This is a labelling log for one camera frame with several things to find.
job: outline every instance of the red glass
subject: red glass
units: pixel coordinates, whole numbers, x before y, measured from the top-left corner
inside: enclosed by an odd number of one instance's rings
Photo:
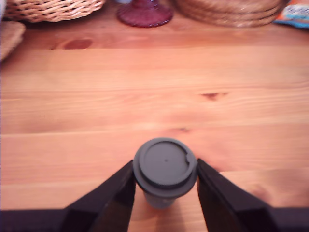
[[[118,9],[117,17],[133,27],[152,28],[168,23],[173,11],[159,4],[159,0],[133,0]]]

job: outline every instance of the gray lid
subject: gray lid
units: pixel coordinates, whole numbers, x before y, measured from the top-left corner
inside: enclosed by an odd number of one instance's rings
[[[197,160],[183,143],[170,138],[146,142],[133,160],[135,178],[146,192],[165,198],[186,194],[197,179]]]

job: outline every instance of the wicker basket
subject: wicker basket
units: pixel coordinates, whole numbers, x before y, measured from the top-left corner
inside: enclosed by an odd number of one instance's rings
[[[87,16],[105,0],[8,0],[5,17],[37,23],[58,22]]]

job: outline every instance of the colorful package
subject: colorful package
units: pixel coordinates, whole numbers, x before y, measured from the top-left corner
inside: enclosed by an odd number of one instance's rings
[[[309,28],[309,0],[290,0],[275,23]]]

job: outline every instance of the wood grain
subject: wood grain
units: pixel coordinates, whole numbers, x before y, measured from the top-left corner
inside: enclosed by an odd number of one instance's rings
[[[64,207],[162,136],[274,206],[309,206],[308,32],[177,10],[137,29],[117,7],[27,24],[1,64],[1,206]],[[129,231],[206,231],[196,188],[166,211],[138,188]]]

